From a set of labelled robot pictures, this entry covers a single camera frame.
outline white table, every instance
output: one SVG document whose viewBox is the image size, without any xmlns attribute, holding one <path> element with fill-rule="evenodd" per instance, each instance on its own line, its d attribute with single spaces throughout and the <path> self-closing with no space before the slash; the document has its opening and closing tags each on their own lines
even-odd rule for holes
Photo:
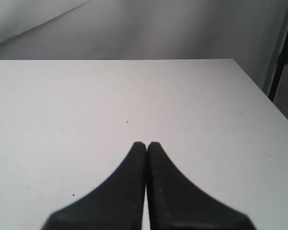
<svg viewBox="0 0 288 230">
<path fill-rule="evenodd" d="M 40 229 L 138 140 L 258 230 L 288 230 L 288 120 L 233 60 L 0 61 L 0 230 Z"/>
</svg>

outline white wall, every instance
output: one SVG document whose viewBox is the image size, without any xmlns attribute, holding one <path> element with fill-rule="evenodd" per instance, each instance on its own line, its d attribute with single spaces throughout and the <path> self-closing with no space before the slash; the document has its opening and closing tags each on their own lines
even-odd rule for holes
<svg viewBox="0 0 288 230">
<path fill-rule="evenodd" d="M 94 0 L 0 45 L 0 59 L 234 58 L 262 88 L 288 0 Z"/>
</svg>

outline black pole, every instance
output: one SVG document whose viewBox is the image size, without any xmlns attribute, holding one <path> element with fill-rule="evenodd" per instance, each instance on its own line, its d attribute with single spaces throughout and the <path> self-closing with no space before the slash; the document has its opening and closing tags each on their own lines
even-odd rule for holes
<svg viewBox="0 0 288 230">
<path fill-rule="evenodd" d="M 275 75 L 274 75 L 272 85 L 271 85 L 271 89 L 268 95 L 269 99 L 272 102 L 274 101 L 276 91 L 278 89 L 279 82 L 280 82 L 280 79 L 284 70 L 284 66 L 286 64 L 288 64 L 288 31 L 287 31 L 286 39 L 284 42 L 283 50 L 278 58 L 277 68 L 276 68 Z"/>
</svg>

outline white tabletop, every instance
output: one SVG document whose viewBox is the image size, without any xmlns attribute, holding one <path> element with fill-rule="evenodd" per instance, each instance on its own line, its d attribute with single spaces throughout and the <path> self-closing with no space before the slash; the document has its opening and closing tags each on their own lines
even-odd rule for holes
<svg viewBox="0 0 288 230">
<path fill-rule="evenodd" d="M 233 60 L 0 61 L 0 230 L 40 229 L 134 141 L 258 230 L 288 230 L 288 120 Z"/>
</svg>

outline gray wall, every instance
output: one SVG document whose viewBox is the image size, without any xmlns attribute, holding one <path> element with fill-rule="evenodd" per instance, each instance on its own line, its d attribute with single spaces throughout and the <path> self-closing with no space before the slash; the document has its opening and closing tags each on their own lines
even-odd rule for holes
<svg viewBox="0 0 288 230">
<path fill-rule="evenodd" d="M 94 0 L 0 45 L 0 59 L 234 58 L 263 87 L 288 0 Z"/>
</svg>

